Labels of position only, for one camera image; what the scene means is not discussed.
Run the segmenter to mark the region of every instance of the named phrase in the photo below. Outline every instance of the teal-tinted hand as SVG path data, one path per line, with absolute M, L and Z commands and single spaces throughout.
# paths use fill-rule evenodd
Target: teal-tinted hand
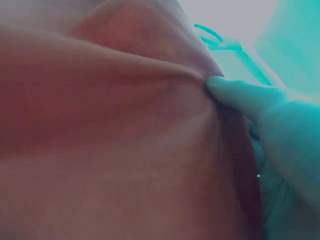
M 266 239 L 320 239 L 320 106 L 287 89 L 218 76 L 207 86 L 253 122 Z

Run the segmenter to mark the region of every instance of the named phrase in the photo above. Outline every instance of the teal light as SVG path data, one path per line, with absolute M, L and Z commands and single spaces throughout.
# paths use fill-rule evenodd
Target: teal light
M 192 23 L 254 47 L 287 87 L 320 94 L 320 0 L 179 1 Z M 250 59 L 233 50 L 212 51 L 226 76 L 263 83 Z

